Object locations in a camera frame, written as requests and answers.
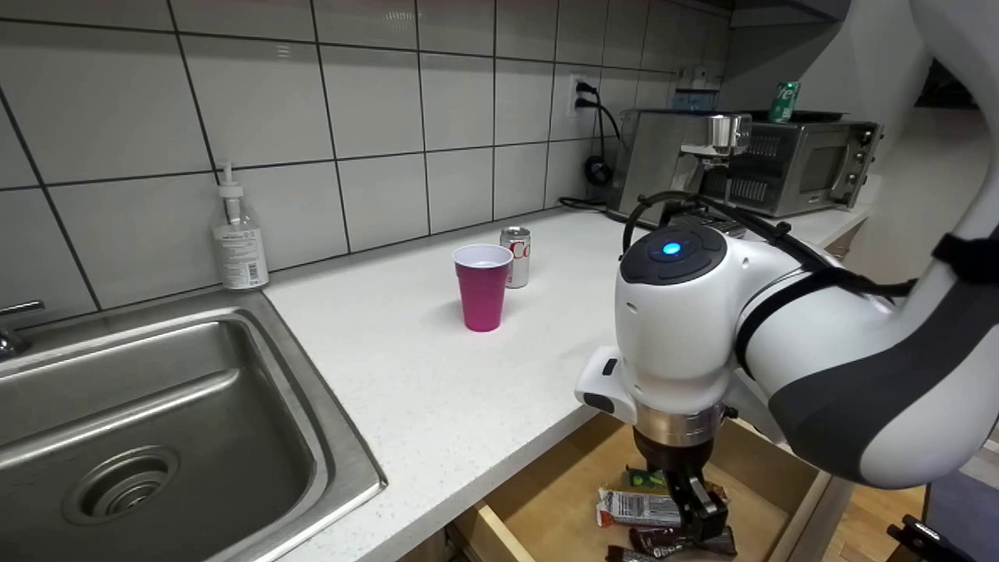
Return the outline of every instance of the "sink drain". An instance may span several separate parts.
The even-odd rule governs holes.
[[[68,499],[71,521],[108,521],[146,505],[173,481],[177,457],[167,447],[139,447],[93,466]]]

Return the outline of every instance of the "cabinet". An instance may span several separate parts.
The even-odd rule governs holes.
[[[480,562],[602,562],[605,547],[627,547],[627,530],[597,528],[592,499],[597,487],[619,487],[624,466],[643,466],[630,427],[597,414],[469,508],[454,526],[460,547]],[[718,432],[706,477],[732,496],[738,559],[822,559],[830,528],[815,526],[843,508],[834,477],[739,420]]]

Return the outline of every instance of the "faucet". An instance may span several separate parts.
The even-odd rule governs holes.
[[[2,314],[35,312],[43,308],[42,301],[26,301],[0,308]],[[29,347],[29,341],[16,327],[0,327],[0,363],[19,356]]]

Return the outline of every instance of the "can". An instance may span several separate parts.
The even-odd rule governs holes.
[[[510,225],[501,230],[501,247],[511,253],[505,288],[524,288],[531,278],[531,230],[521,225]]]
[[[802,80],[781,80],[779,98],[771,102],[771,122],[791,122],[794,105],[801,102]]]

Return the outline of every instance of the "soap dispenser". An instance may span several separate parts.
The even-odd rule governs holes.
[[[230,177],[230,162],[224,165],[224,177],[220,183],[222,200],[222,225],[217,235],[217,258],[220,278],[224,290],[256,290],[268,285],[268,262],[264,253],[264,230],[249,225],[248,192]]]

